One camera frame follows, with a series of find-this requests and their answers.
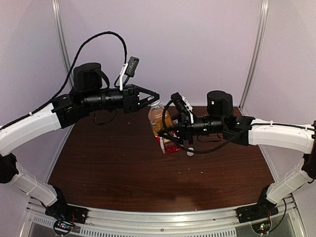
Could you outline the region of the amber tea bottle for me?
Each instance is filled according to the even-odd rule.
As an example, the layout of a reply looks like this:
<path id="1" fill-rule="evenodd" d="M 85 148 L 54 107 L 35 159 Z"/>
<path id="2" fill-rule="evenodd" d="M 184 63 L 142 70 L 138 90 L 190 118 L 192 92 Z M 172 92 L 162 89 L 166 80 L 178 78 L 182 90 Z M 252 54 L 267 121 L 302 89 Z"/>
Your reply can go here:
<path id="1" fill-rule="evenodd" d="M 180 148 L 170 139 L 166 138 L 168 134 L 165 131 L 163 126 L 163 110 L 164 106 L 157 100 L 150 105 L 150 110 L 148 113 L 148 119 L 153 131 L 153 134 L 156 138 L 156 141 L 165 155 L 170 155 L 180 151 Z"/>

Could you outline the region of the white flip bottle cap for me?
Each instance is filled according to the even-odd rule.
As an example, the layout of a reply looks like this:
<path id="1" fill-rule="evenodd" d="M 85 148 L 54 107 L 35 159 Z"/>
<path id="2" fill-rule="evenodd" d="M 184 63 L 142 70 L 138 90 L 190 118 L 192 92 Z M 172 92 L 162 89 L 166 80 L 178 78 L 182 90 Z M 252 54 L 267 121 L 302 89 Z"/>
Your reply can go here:
<path id="1" fill-rule="evenodd" d="M 194 148 L 189 147 L 187 151 L 187 156 L 192 157 L 194 155 Z"/>

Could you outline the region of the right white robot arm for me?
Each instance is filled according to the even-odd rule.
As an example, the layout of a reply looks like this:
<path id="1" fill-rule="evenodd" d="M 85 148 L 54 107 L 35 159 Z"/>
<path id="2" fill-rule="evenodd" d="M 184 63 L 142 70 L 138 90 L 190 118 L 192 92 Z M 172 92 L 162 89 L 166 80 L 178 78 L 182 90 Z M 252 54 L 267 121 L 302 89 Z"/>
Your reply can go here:
<path id="1" fill-rule="evenodd" d="M 170 139 L 179 148 L 184 141 L 193 143 L 193 137 L 222 134 L 224 143 L 205 150 L 214 152 L 228 143 L 239 145 L 266 145 L 297 150 L 303 153 L 302 160 L 283 178 L 268 185 L 261 194 L 258 203 L 253 207 L 253 214 L 258 218 L 265 217 L 284 197 L 296 191 L 316 178 L 316 125 L 295 125 L 265 121 L 248 116 L 234 116 L 232 95 L 214 90 L 207 93 L 207 115 L 197 117 L 191 105 L 179 93 L 171 95 L 169 104 L 174 104 L 178 123 L 173 126 L 162 119 L 159 135 Z"/>

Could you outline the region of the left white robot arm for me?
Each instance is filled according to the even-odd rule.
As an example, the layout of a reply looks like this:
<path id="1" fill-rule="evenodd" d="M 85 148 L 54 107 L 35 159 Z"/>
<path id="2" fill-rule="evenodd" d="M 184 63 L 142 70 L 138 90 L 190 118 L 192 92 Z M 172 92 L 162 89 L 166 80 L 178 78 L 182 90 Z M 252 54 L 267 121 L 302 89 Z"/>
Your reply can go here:
<path id="1" fill-rule="evenodd" d="M 12 151 L 41 135 L 67 128 L 92 112 L 122 109 L 124 113 L 133 113 L 159 100 L 159 94 L 133 84 L 121 82 L 116 88 L 103 88 L 102 83 L 110 82 L 100 63 L 80 65 L 73 73 L 74 87 L 70 93 L 57 96 L 39 111 L 0 128 L 0 182 L 37 198 L 60 219 L 71 215 L 61 190 L 25 171 Z"/>

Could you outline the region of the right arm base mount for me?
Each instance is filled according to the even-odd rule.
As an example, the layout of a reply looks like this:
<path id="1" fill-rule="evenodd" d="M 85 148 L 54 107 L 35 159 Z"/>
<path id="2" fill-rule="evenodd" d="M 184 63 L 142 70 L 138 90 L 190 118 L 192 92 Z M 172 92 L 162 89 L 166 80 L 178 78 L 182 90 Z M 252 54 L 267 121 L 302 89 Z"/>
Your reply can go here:
<path id="1" fill-rule="evenodd" d="M 264 235 L 272 229 L 271 217 L 279 211 L 275 204 L 258 201 L 256 204 L 237 208 L 236 213 L 240 224 L 250 222 L 254 233 Z"/>

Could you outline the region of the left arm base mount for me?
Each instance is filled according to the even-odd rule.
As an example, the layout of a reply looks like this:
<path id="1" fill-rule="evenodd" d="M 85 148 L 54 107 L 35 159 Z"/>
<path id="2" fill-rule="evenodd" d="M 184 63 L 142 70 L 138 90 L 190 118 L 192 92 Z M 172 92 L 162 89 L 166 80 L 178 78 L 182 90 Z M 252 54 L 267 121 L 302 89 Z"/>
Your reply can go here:
<path id="1" fill-rule="evenodd" d="M 53 223 L 53 231 L 58 236 L 65 236 L 73 231 L 80 229 L 77 224 L 85 224 L 88 214 L 88 209 L 73 205 L 66 205 L 65 208 L 57 206 L 46 206 L 41 203 L 45 208 L 45 215 L 51 216 L 55 219 Z"/>

